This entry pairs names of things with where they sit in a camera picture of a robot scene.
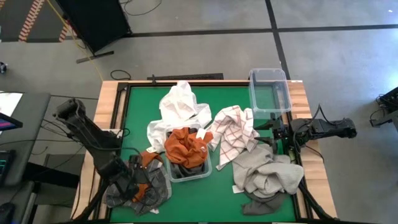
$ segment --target clear plastic bin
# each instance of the clear plastic bin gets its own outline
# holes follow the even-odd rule
[[[167,139],[167,133],[168,132],[173,131],[174,129],[182,129],[184,127],[200,129],[200,124],[192,123],[192,124],[187,124],[185,126],[167,128],[166,129],[166,133],[165,133],[166,134],[166,139]],[[167,157],[166,157],[166,162],[165,163],[166,163],[167,173],[169,175],[170,181],[174,182],[174,183],[208,177],[211,174],[211,172],[212,172],[212,170],[211,170],[211,160],[210,160],[210,155],[209,155],[209,151],[208,150],[207,150],[207,158],[206,158],[206,161],[205,161],[205,171],[202,174],[199,174],[199,175],[193,175],[193,176],[190,176],[190,177],[177,178],[177,176],[171,171],[171,167],[170,167],[171,164],[170,164],[170,161],[169,161],[169,159]]]
[[[250,70],[250,104],[256,119],[269,119],[271,113],[278,117],[292,110],[285,72],[279,68]]]

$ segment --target orange cloth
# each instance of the orange cloth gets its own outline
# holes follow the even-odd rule
[[[141,153],[142,156],[142,166],[145,168],[146,166],[148,166],[148,164],[150,162],[152,162],[154,159],[157,159],[160,162],[163,162],[163,159],[161,158],[161,156],[158,153],[149,153],[147,151],[144,151]],[[145,191],[148,188],[147,184],[138,184],[138,193],[134,196],[134,198],[132,199],[133,202],[138,202],[139,200],[141,200],[144,195],[145,195]]]
[[[210,132],[205,138],[197,138],[197,133],[189,134],[189,128],[174,129],[164,147],[170,162],[192,168],[204,163],[207,158],[207,143],[213,139]]]

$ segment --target computer monitor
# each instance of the computer monitor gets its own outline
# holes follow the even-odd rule
[[[10,129],[21,128],[21,127],[23,127],[22,122],[0,113],[0,131],[7,131]]]

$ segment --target wooden table frame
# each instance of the wooden table frame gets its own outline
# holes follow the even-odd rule
[[[248,85],[249,83],[248,80],[190,80],[189,82],[195,83],[196,85],[202,83],[206,86],[242,85],[242,83],[247,83]],[[126,91],[124,91],[127,84],[134,86],[147,86],[151,83],[152,81],[146,80],[103,82],[101,92],[99,94],[94,122],[103,129],[120,129],[123,124],[124,107],[127,105],[126,98],[128,99]],[[170,83],[176,83],[176,81],[162,80],[157,81],[156,85],[170,86]],[[289,81],[288,86],[292,101],[292,112],[288,114],[289,118],[311,118],[312,116],[302,81]],[[320,151],[317,141],[310,141],[307,145]],[[301,156],[298,156],[297,162],[304,168],[307,189],[329,215],[336,217],[335,206],[331,197],[328,178],[326,176],[326,170],[322,159],[315,153],[302,149]],[[79,188],[81,187],[80,199],[78,200],[78,194],[76,194],[72,210],[74,211],[76,209],[76,213],[72,218],[79,216],[83,209],[88,205],[88,202],[94,197],[99,185],[100,176],[94,171],[93,158],[89,152],[86,152],[81,170],[81,185],[79,185]],[[297,196],[294,196],[294,204],[296,218],[316,217],[313,212],[307,212],[310,210],[300,191],[298,191]],[[106,218],[108,215],[106,205],[102,203],[93,212],[93,214],[91,214],[90,218]]]

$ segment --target yellow cable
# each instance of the yellow cable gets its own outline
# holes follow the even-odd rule
[[[56,10],[56,9],[54,8],[54,6],[51,4],[50,0],[46,0],[46,1],[48,2],[48,4],[50,5],[50,7],[52,8],[52,10],[56,13],[56,15],[60,18],[60,20],[61,20],[61,22],[63,23],[63,25],[68,29],[69,33],[72,35],[72,38],[73,38],[73,41],[75,42],[76,47],[79,48],[79,50],[81,50],[81,51],[86,55],[86,57],[87,57],[88,60],[91,62],[91,64],[94,65],[95,70],[97,71],[97,73],[98,73],[98,75],[99,75],[101,81],[103,82],[104,79],[103,79],[103,76],[102,76],[100,70],[99,70],[98,67],[95,65],[94,61],[92,61],[92,59],[91,59],[90,56],[87,54],[87,52],[84,51],[83,49],[81,49],[81,48],[79,47],[79,44],[77,43],[76,38],[75,38],[75,36],[73,35],[73,32],[69,29],[69,25],[62,19],[62,16],[57,12],[57,10]]]

